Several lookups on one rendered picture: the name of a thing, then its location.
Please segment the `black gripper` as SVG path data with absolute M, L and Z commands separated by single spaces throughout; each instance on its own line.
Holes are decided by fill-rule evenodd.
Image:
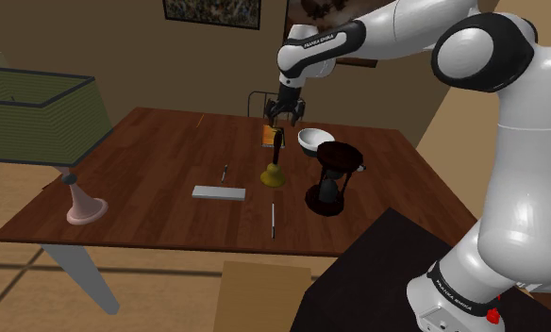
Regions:
M 268 119 L 268 124 L 273 125 L 280 110 L 291 111 L 291 126 L 304 117 L 306 103 L 300 98 L 301 89 L 279 85 L 277 100 L 269 99 L 264 107 L 264 116 Z

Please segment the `orange notebook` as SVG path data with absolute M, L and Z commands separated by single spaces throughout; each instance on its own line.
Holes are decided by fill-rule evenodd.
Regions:
M 265 124 L 262 127 L 261 146 L 262 147 L 273 148 L 277 132 L 281 133 L 282 138 L 281 138 L 280 147 L 284 148 L 285 147 L 285 130 L 284 130 L 284 128 L 283 127 L 271 127 L 268 124 Z

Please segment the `white bowl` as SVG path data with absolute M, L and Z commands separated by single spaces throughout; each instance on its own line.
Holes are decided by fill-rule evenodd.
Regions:
M 335 141 L 335 138 L 323 129 L 304 128 L 298 132 L 297 140 L 305 155 L 316 158 L 318 146 L 323 142 Z

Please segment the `dark wooden hourglass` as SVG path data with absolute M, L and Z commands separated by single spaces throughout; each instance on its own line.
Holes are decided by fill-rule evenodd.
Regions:
M 316 157 L 322 166 L 321 175 L 319 183 L 307 190 L 306 205 L 321 216 L 339 215 L 344 209 L 347 184 L 363 164 L 363 155 L 348 143 L 326 141 L 318 146 Z

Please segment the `grey flat box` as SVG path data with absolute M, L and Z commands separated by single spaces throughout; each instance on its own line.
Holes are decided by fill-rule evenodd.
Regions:
M 192 190 L 192 198 L 243 201 L 244 188 L 216 187 L 196 185 Z

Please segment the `brown wooden table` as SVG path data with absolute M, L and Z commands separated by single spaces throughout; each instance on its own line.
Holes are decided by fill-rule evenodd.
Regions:
M 119 303 L 88 255 L 91 246 L 335 257 L 388 208 L 425 229 L 437 227 L 447 243 L 469 229 L 445 220 L 470 211 L 398 130 L 329 127 L 361 151 L 366 170 L 351 177 L 344 211 L 326 218 L 306 206 L 320 167 L 303 154 L 295 127 L 286 127 L 280 157 L 285 185 L 271 189 L 259 180 L 272 155 L 260 143 L 261 119 L 205 114 L 196 128 L 201 115 L 132 110 L 75 168 L 79 187 L 109 205 L 99 220 L 69 224 L 71 194 L 55 181 L 0 228 L 0 241 L 41 245 L 113 314 Z M 196 185 L 244 188 L 245 199 L 192 198 Z

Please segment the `tan cardboard box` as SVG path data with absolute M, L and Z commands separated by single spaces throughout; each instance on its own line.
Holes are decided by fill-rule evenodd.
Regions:
M 213 332 L 290 332 L 311 269 L 227 261 Z

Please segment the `dark robot stand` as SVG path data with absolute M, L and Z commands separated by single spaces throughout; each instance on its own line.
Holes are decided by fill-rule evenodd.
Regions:
M 516 289 L 468 226 L 449 246 L 388 208 L 306 290 L 290 332 L 551 332 L 551 310 Z

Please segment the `green shade pink lamp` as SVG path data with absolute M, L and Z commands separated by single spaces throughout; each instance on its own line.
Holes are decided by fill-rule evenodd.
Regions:
M 57 169 L 72 195 L 69 224 L 92 223 L 108 210 L 79 188 L 71 169 L 111 133 L 94 77 L 0 68 L 0 162 Z

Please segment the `dark metal frame chair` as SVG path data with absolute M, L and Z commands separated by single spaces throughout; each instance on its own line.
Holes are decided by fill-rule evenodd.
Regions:
M 262 106 L 261 109 L 261 115 L 263 116 L 263 111 L 265 110 L 265 107 L 268 104 L 268 101 L 270 100 L 270 96 L 277 97 L 278 93 L 273 91 L 251 91 L 247 96 L 247 105 L 246 105 L 246 117 L 251 117 L 251 98 L 254 94 L 262 94 Z

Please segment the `brown framed wall picture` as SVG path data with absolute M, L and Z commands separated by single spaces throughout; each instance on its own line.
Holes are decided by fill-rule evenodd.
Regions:
M 288 0 L 283 40 L 293 25 L 313 25 L 319 32 L 342 25 L 393 0 Z

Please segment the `dark speckled wall picture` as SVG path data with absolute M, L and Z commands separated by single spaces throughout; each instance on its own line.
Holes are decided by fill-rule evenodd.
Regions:
M 261 0 L 162 0 L 166 20 L 260 30 Z

